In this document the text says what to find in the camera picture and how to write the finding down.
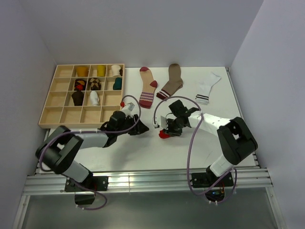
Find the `red patterned sock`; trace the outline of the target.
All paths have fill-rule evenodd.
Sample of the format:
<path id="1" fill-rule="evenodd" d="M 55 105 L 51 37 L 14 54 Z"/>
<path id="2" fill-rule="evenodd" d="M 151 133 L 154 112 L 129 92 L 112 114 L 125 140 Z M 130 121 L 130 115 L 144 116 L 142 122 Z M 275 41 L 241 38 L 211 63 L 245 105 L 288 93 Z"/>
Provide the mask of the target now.
<path id="1" fill-rule="evenodd" d="M 159 137 L 160 137 L 161 139 L 167 139 L 167 138 L 169 138 L 169 137 L 171 137 L 171 136 L 170 136 L 169 134 L 165 133 L 164 130 L 160 130 L 160 131 L 159 131 Z"/>

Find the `plain white sock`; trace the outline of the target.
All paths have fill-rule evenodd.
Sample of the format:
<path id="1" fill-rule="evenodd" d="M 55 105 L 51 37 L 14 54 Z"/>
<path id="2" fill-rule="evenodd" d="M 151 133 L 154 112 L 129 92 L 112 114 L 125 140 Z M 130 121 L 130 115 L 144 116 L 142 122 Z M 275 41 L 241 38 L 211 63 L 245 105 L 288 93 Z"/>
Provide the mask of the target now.
<path id="1" fill-rule="evenodd" d="M 91 91 L 90 93 L 90 101 L 92 106 L 99 106 L 99 96 L 96 91 Z"/>

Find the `dark brown striped sock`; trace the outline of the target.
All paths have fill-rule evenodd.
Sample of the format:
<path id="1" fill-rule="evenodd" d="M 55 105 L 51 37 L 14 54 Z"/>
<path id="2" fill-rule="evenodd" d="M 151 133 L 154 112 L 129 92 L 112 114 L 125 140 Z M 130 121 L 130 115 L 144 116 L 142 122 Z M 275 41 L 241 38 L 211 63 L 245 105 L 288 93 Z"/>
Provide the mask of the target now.
<path id="1" fill-rule="evenodd" d="M 84 99 L 84 93 L 82 91 L 75 91 L 71 97 L 75 106 L 82 106 Z"/>

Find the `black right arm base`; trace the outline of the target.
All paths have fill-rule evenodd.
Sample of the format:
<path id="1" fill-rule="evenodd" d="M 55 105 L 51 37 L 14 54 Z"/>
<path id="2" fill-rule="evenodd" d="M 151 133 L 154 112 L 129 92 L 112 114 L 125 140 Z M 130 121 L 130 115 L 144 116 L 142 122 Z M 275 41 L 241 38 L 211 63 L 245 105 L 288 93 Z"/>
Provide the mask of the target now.
<path id="1" fill-rule="evenodd" d="M 214 175 L 209 176 L 206 172 L 201 173 L 191 173 L 191 186 L 193 188 L 209 188 L 218 177 L 215 177 Z M 218 202 L 222 201 L 225 198 L 225 188 L 226 187 L 233 187 L 233 177 L 232 174 L 227 174 L 222 180 L 220 180 L 213 188 L 212 190 L 208 191 L 205 194 L 205 197 L 208 201 L 211 202 Z"/>

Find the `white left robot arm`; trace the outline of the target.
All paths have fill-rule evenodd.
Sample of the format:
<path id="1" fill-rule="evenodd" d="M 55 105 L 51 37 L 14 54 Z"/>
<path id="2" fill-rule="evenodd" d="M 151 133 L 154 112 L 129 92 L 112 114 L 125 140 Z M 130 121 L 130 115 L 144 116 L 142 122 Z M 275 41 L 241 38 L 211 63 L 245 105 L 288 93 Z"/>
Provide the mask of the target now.
<path id="1" fill-rule="evenodd" d="M 74 159 L 80 149 L 113 145 L 118 136 L 141 135 L 149 131 L 137 114 L 128 115 L 122 111 L 112 114 L 109 121 L 96 131 L 84 134 L 72 132 L 64 125 L 58 126 L 52 135 L 36 150 L 35 156 L 56 174 L 62 174 L 76 181 L 81 190 L 93 188 L 93 173 Z"/>

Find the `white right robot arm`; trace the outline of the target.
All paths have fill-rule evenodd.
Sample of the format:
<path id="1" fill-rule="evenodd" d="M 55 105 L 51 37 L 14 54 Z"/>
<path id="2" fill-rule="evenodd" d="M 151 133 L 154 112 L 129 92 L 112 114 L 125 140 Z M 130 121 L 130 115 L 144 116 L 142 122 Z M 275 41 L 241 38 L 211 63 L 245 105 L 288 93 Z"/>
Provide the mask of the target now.
<path id="1" fill-rule="evenodd" d="M 188 109 L 181 100 L 175 101 L 169 108 L 175 118 L 160 117 L 162 133 L 166 136 L 181 136 L 183 128 L 188 127 L 218 137 L 222 154 L 206 170 L 206 180 L 211 186 L 217 186 L 225 172 L 258 148 L 257 141 L 241 117 L 221 118 L 204 113 L 198 107 Z"/>

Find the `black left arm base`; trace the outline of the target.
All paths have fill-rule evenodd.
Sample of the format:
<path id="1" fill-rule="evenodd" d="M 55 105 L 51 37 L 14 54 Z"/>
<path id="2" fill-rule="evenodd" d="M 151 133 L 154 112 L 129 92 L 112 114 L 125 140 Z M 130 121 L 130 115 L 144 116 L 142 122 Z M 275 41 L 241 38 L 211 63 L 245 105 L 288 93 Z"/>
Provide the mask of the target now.
<path id="1" fill-rule="evenodd" d="M 108 199 L 101 193 L 107 191 L 107 176 L 89 176 L 83 182 L 77 182 L 72 178 L 66 178 L 64 192 L 74 193 L 74 202 L 77 207 L 84 210 L 98 210 L 106 206 Z M 93 207 L 92 204 L 98 198 L 103 198 L 104 203 L 101 206 Z"/>

